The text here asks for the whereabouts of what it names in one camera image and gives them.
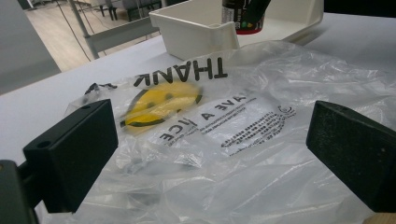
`black block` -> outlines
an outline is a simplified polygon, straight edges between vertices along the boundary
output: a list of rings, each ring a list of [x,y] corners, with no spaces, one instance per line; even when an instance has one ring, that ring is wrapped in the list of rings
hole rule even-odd
[[[306,145],[373,211],[396,212],[396,132],[317,101]]]
[[[50,213],[76,212],[118,146],[110,100],[83,106],[24,149]]]

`dark background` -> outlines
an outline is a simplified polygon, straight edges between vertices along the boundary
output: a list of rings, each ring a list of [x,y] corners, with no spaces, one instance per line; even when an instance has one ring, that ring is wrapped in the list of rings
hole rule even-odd
[[[324,11],[396,18],[396,0],[324,0]]]

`yellow smiley face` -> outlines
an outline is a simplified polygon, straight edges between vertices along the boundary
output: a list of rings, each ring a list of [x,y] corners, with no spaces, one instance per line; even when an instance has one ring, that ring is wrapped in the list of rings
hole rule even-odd
[[[201,97],[200,89],[190,83],[161,83],[136,95],[121,125],[133,129],[162,123],[178,111],[198,104]]]

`wall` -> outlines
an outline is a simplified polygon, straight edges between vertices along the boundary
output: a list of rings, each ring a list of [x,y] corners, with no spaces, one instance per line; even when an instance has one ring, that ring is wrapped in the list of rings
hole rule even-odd
[[[17,0],[0,7],[0,94],[61,73]]]

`metal pole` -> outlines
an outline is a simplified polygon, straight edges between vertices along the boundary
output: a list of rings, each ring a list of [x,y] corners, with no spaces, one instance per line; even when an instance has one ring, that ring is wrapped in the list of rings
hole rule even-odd
[[[88,48],[90,49],[91,54],[93,55],[93,58],[94,58],[94,59],[98,59],[98,58],[99,58],[99,54],[98,54],[98,52],[96,51],[95,47],[93,46],[93,44],[92,44],[92,42],[91,42],[91,40],[90,40],[90,37],[91,37],[91,36],[88,34],[87,28],[85,27],[84,22],[82,21],[82,18],[81,18],[81,16],[80,16],[79,13],[78,13],[76,4],[73,2],[73,0],[67,0],[67,2],[69,2],[70,6],[71,6],[71,8],[72,8],[72,10],[73,10],[73,13],[74,13],[75,16],[76,16],[76,19],[77,19],[77,21],[78,21],[79,28],[81,28],[81,31],[82,31],[82,33],[83,33],[83,36],[84,36],[84,38],[85,38],[85,41],[87,42]]]

